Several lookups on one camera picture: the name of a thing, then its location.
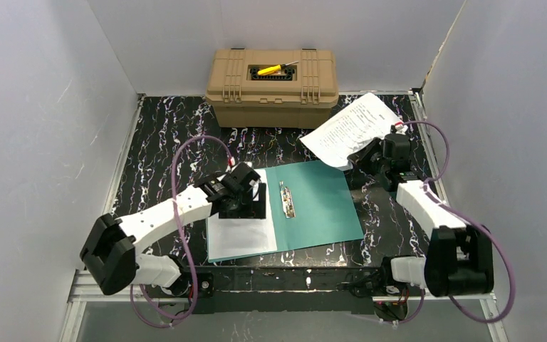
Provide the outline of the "teal paper folder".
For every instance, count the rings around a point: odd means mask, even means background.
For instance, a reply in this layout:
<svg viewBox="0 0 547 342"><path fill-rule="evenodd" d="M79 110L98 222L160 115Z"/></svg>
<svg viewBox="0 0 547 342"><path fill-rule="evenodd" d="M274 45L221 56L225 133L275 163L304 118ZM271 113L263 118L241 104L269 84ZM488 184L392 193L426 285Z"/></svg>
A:
<svg viewBox="0 0 547 342"><path fill-rule="evenodd" d="M257 172L269 191L277 243L275 252L363 238L342 171L316 160L261 168ZM291 190L294 218L287 219L283 213L280 181Z"/></svg>

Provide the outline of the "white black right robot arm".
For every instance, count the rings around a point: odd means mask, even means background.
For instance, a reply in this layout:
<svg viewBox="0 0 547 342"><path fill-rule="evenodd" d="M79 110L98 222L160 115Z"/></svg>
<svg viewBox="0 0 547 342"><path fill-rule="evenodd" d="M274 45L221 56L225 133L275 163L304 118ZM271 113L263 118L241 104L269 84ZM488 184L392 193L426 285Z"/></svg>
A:
<svg viewBox="0 0 547 342"><path fill-rule="evenodd" d="M348 162L374 176L417 221L429 238L424 257L383 259L386 285L410 284L434 296L487 294L494 287L491 241L473 225L442 208L442 202L411 168L412 142L390 133L348 156Z"/></svg>

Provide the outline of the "printed white paper sheet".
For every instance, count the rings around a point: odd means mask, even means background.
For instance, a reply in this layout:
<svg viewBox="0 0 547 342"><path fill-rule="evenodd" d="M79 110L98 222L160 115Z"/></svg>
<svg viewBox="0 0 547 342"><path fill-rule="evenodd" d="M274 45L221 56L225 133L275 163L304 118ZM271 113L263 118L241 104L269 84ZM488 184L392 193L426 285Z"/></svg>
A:
<svg viewBox="0 0 547 342"><path fill-rule="evenodd" d="M267 254L277 250L269 191L258 198L264 200L263 219L207 219L207 252L209 262Z"/></svg>

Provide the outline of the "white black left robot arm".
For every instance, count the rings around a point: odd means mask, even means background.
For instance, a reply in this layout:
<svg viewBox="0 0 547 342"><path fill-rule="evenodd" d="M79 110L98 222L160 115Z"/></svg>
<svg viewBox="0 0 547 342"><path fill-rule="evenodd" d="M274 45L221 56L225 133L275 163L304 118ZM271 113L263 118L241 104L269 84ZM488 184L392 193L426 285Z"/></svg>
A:
<svg viewBox="0 0 547 342"><path fill-rule="evenodd" d="M253 202L262 199L254 192L264 186L265 176L263 170L241 162L141 212L122 217L104 214L96 219L80 259L106 296L131 285L174 289L180 280L192 281L194 268L171 256L147 254L147 248L188 224L221 214L232 218L246 213Z"/></svg>

